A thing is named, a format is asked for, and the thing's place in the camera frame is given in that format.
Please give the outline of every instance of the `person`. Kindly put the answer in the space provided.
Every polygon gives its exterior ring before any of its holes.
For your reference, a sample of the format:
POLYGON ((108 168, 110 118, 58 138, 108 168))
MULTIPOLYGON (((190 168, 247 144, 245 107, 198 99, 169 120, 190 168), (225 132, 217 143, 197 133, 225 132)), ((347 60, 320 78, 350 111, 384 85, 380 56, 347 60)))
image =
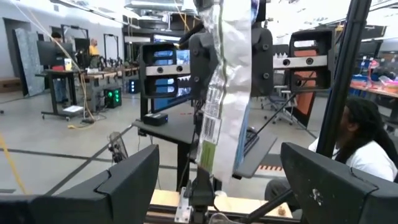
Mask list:
POLYGON ((98 51, 97 48, 98 42, 96 39, 91 39, 90 40, 90 56, 97 56, 100 55, 100 52, 98 51))
MULTIPOLYGON (((62 36, 58 32, 51 34, 52 40, 58 43, 62 43, 62 36)), ((55 101, 58 104, 64 105, 68 102, 67 98, 67 81, 64 78, 58 78, 53 81, 55 90, 55 101)))
MULTIPOLYGON (((318 139, 308 149, 316 152, 318 139)), ((345 104, 332 159, 393 182, 397 177, 398 152, 383 128, 378 106, 363 98, 348 98, 345 104)), ((287 179, 271 180, 265 200, 290 189, 287 179)), ((292 197, 286 201, 292 212, 300 205, 292 197)))

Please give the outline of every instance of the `gray floor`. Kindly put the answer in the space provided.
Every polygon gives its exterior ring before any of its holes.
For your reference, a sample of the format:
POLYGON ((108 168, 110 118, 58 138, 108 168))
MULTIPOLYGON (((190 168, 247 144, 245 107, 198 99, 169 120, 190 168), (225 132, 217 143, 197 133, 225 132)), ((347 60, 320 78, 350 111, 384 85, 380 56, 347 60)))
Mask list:
MULTIPOLYGON (((72 159, 64 158, 65 156, 55 157, 13 152, 11 155, 21 179, 26 189, 32 194, 44 194, 59 184, 66 176, 85 163, 87 157, 91 157, 106 145, 107 135, 113 131, 123 131, 139 116, 138 96, 126 95, 123 98, 122 107, 103 113, 107 119, 97 122, 90 129, 73 130, 67 128, 68 123, 63 119, 50 116, 45 120, 42 119, 40 112, 50 109, 48 94, 14 100, 20 97, 20 93, 0 95, 0 102, 6 102, 0 104, 0 109, 5 111, 5 114, 0 116, 0 133, 4 137, 7 147, 15 150, 79 157, 72 159)), ((315 100, 308 128, 315 135, 319 135, 325 103, 324 98, 315 100)), ((259 108, 259 101, 253 100, 249 124, 256 128, 260 128, 264 124, 265 115, 272 114, 270 111, 259 108)), ((179 110, 181 113, 192 111, 189 105, 180 106, 174 110, 179 110)), ((79 125, 79 122, 80 118, 70 121, 74 125, 79 125)), ((295 125, 289 126, 284 121, 270 124, 266 129, 278 136, 276 144, 271 149, 273 154, 280 152, 280 144, 284 141, 294 142, 305 147, 313 141, 306 131, 295 125)), ((129 154, 134 154, 139 148, 142 149, 150 144, 149 138, 137 136, 136 128, 127 132, 123 139, 129 154)), ((154 139, 154 143, 160 145, 160 163, 175 167, 177 164, 176 145, 160 139, 154 139)), ((98 158, 100 159, 89 163, 76 176, 63 183, 57 193, 112 166, 110 162, 106 161, 111 158, 108 151, 99 155, 98 158)), ((257 173, 267 177, 283 176, 283 172, 276 171, 259 170, 257 173)), ((176 175, 176 170, 161 169, 159 171, 160 184, 157 188, 174 190, 176 175)), ((268 181, 268 178, 233 180, 229 186, 225 187, 225 190, 229 196, 260 199, 263 198, 268 181)), ((21 193, 2 152, 0 152, 0 189, 16 189, 15 194, 21 193)))

